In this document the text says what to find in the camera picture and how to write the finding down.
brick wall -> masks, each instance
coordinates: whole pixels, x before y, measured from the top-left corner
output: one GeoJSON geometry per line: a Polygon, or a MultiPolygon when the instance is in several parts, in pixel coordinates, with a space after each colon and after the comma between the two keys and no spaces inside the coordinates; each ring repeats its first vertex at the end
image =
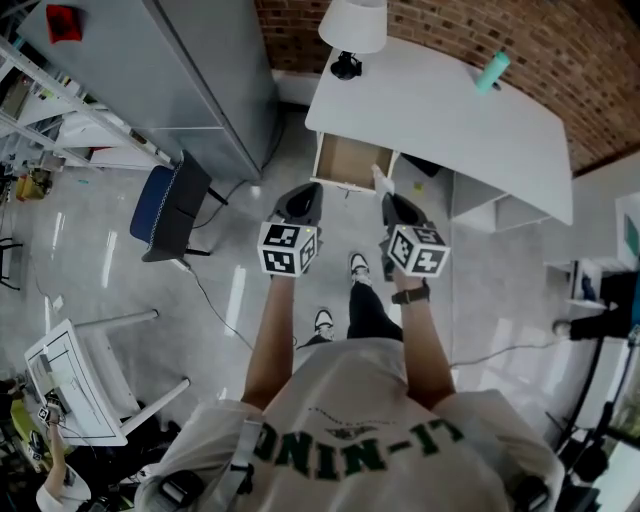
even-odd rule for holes
{"type": "MultiPolygon", "coordinates": [[[[329,0],[255,2],[271,66],[321,73],[329,0]]],[[[640,144],[640,27],[620,0],[390,0],[388,19],[390,36],[478,67],[506,51],[505,80],[564,121],[574,171],[640,144]]]]}

white table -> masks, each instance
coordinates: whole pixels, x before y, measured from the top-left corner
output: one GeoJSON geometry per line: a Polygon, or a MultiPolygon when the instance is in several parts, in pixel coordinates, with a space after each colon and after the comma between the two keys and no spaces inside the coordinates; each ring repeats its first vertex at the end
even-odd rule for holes
{"type": "Polygon", "coordinates": [[[27,368],[43,403],[32,364],[45,354],[51,365],[54,384],[58,384],[69,404],[65,426],[60,434],[68,444],[123,446],[126,436],[168,404],[190,385],[184,379],[163,397],[140,409],[120,370],[105,329],[152,320],[158,312],[148,311],[75,327],[64,320],[25,353],[27,368]],[[121,418],[129,417],[125,422],[121,418]]]}
{"type": "Polygon", "coordinates": [[[544,106],[504,82],[481,96],[476,68],[393,37],[382,51],[357,56],[363,75],[353,80],[331,73],[338,54],[322,74],[307,128],[456,171],[452,215],[481,229],[549,216],[572,223],[564,125],[544,106]]]}

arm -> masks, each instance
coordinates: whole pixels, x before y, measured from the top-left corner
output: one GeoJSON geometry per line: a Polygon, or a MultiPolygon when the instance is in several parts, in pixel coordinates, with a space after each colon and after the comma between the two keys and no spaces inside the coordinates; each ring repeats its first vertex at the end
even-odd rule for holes
{"type": "MultiPolygon", "coordinates": [[[[396,268],[393,278],[398,291],[422,286],[417,277],[406,277],[396,268]]],[[[447,356],[436,332],[427,299],[402,305],[404,359],[408,396],[427,409],[455,394],[447,356]]]]}
{"type": "Polygon", "coordinates": [[[49,434],[51,437],[51,457],[53,457],[53,467],[49,471],[49,476],[44,482],[44,488],[56,500],[60,498],[64,477],[67,473],[67,464],[64,461],[64,444],[58,432],[58,425],[49,424],[49,434]]]}
{"type": "Polygon", "coordinates": [[[264,410],[293,372],[293,289],[291,277],[274,276],[249,361],[242,401],[264,410]]]}

desk lamp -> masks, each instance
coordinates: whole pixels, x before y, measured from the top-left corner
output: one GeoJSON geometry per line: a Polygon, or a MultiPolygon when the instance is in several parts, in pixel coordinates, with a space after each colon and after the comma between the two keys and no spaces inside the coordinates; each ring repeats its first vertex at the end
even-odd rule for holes
{"type": "Polygon", "coordinates": [[[338,50],[331,72],[340,80],[362,75],[355,53],[376,53],[387,42],[386,0],[333,0],[318,28],[320,37],[338,50]]]}

red object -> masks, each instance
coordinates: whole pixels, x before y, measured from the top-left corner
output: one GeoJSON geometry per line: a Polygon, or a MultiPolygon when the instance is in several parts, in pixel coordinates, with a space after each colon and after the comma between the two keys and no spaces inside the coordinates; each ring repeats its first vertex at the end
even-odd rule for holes
{"type": "Polygon", "coordinates": [[[82,41],[78,9],[64,5],[47,5],[47,28],[51,44],[58,41],[82,41]]]}

